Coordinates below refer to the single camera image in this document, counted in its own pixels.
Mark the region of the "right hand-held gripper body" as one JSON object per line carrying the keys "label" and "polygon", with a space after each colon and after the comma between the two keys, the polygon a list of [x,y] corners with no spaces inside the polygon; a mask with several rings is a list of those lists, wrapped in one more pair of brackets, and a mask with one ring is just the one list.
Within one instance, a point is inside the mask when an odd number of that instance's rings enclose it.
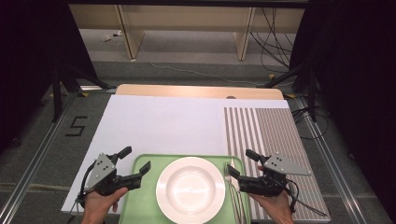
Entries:
{"label": "right hand-held gripper body", "polygon": [[287,188],[287,175],[311,175],[308,169],[281,154],[262,157],[262,166],[264,167],[263,195],[266,197],[278,196]]}

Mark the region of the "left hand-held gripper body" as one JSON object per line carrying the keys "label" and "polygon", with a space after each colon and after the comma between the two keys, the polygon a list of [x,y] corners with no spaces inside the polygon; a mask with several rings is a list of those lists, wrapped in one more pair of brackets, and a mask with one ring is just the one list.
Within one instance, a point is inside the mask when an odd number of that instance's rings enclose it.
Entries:
{"label": "left hand-held gripper body", "polygon": [[85,199],[93,191],[108,196],[118,189],[126,188],[120,183],[116,164],[113,164],[108,157],[101,153],[89,166],[82,179],[80,199]]}

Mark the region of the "green plastic tray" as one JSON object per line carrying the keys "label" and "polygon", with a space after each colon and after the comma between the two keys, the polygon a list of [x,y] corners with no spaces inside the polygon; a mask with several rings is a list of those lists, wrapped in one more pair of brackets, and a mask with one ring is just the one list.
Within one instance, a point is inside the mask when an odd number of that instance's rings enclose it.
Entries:
{"label": "green plastic tray", "polygon": [[[134,161],[132,171],[136,173],[146,162],[151,163],[150,170],[143,176],[141,187],[126,194],[120,212],[119,224],[176,224],[168,219],[161,211],[156,200],[156,186],[163,169],[171,162],[185,157],[181,155],[144,154]],[[206,224],[235,224],[233,207],[227,182],[224,179],[223,165],[234,160],[234,167],[241,173],[244,164],[240,159],[232,156],[201,156],[199,158],[211,161],[221,172],[225,183],[225,200],[214,218]]]}

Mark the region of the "white round plate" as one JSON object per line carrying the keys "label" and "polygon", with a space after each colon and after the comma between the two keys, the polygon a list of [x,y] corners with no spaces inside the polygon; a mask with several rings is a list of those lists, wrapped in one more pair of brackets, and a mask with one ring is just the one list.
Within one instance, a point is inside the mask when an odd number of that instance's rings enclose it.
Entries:
{"label": "white round plate", "polygon": [[221,209],[225,190],[223,176],[211,161],[185,157],[163,169],[156,200],[163,214],[176,224],[206,224]]}

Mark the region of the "person's left hand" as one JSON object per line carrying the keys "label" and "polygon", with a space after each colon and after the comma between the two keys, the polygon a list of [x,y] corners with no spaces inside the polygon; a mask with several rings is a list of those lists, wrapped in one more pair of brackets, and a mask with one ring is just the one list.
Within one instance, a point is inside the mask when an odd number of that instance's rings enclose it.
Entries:
{"label": "person's left hand", "polygon": [[103,224],[109,211],[118,211],[119,200],[127,192],[127,188],[121,188],[108,196],[102,196],[96,191],[89,193],[81,224]]}

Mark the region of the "person's right hand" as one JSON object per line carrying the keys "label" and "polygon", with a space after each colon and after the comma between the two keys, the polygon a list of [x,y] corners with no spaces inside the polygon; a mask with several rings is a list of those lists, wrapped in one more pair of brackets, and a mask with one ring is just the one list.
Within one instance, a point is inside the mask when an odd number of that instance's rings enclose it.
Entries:
{"label": "person's right hand", "polygon": [[265,197],[253,193],[249,193],[248,196],[264,209],[275,224],[294,224],[290,211],[289,197],[285,190],[274,197]]}

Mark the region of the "grey striped placemat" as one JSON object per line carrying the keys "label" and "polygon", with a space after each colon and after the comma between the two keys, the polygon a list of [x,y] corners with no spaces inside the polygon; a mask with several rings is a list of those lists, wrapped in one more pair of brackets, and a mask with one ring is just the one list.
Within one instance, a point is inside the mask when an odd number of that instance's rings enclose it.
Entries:
{"label": "grey striped placemat", "polygon": [[[226,107],[223,115],[227,150],[244,163],[243,175],[256,177],[261,174],[258,163],[246,156],[247,149],[264,156],[281,154],[311,169],[289,108]],[[323,224],[331,220],[313,174],[288,175],[287,179],[299,199],[293,214],[295,222]]]}

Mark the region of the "white board sheet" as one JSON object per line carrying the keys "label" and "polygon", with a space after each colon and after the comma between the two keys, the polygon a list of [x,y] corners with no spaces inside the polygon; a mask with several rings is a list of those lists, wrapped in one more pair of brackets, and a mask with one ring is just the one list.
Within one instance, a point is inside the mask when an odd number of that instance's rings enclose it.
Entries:
{"label": "white board sheet", "polygon": [[128,175],[141,154],[230,155],[234,109],[286,109],[284,100],[113,95],[64,201],[75,211],[82,177],[99,154],[113,155],[130,146],[133,152],[117,164]]}

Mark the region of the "black metal stand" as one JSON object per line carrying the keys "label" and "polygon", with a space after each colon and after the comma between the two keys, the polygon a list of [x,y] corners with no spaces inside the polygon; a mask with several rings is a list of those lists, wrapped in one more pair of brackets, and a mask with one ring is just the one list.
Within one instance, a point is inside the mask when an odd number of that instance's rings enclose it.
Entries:
{"label": "black metal stand", "polygon": [[295,77],[292,84],[292,90],[295,93],[302,93],[303,90],[307,90],[308,103],[307,112],[310,118],[316,122],[317,118],[315,115],[315,94],[316,94],[316,74],[312,68],[311,63],[305,61],[296,67],[290,69],[286,74],[275,78],[269,83],[263,84],[262,87],[265,89],[271,89],[275,85],[287,80],[288,78]]}
{"label": "black metal stand", "polygon": [[64,85],[66,90],[71,93],[82,92],[81,85],[78,83],[78,78],[86,79],[92,84],[99,86],[104,90],[114,90],[116,86],[109,85],[100,80],[95,71],[87,73],[73,65],[66,63],[58,63],[54,66],[52,72],[52,93],[54,103],[54,115],[52,121],[55,122],[63,113],[63,103],[61,96],[61,85]]}

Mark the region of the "black curtain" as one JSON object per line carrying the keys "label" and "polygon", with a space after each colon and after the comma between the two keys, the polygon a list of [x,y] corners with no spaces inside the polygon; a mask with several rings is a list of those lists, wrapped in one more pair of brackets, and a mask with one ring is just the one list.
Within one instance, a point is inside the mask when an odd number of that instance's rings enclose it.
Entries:
{"label": "black curtain", "polygon": [[396,224],[396,0],[308,0],[290,62],[300,63]]}
{"label": "black curtain", "polygon": [[0,152],[19,135],[49,88],[97,79],[67,0],[0,0]]}

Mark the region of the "light wooden desk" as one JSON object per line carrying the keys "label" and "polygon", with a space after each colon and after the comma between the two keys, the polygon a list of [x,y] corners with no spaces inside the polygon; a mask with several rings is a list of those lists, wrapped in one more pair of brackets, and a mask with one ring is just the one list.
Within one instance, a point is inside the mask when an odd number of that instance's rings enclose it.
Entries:
{"label": "light wooden desk", "polygon": [[295,34],[304,11],[275,7],[183,7],[71,4],[80,29],[120,30],[124,34],[127,57],[137,57],[148,30],[231,32],[237,58],[243,61],[248,49],[248,34]]}

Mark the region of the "aluminium floor rail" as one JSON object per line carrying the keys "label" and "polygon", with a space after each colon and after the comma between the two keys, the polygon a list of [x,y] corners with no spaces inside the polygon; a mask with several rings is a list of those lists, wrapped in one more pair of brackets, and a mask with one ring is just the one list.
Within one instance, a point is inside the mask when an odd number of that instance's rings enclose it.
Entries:
{"label": "aluminium floor rail", "polygon": [[12,218],[14,218],[21,201],[34,180],[43,160],[46,158],[48,151],[56,138],[56,134],[64,122],[66,113],[77,97],[78,95],[76,93],[69,93],[64,98],[64,102],[61,103],[60,114],[50,123],[50,126],[46,131],[46,135],[37,147],[33,158],[29,161],[23,175],[13,187],[4,206],[0,209],[0,224],[9,224]]}
{"label": "aluminium floor rail", "polygon": [[331,150],[323,136],[323,132],[320,130],[318,124],[310,118],[308,112],[304,112],[304,120],[312,137],[314,138],[320,155],[327,166],[330,176],[332,177],[332,181],[337,188],[338,194],[340,195],[353,224],[368,224],[367,218],[363,214],[358,200],[353,195],[350,186],[331,153]]}

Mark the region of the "short aluminium rail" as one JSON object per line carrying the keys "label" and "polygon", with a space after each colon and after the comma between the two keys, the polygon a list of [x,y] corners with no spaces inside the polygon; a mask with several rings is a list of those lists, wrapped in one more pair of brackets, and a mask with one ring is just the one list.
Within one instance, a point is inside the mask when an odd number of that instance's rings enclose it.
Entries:
{"label": "short aluminium rail", "polygon": [[80,92],[94,92],[94,93],[115,93],[117,91],[116,88],[105,89],[99,86],[81,86]]}

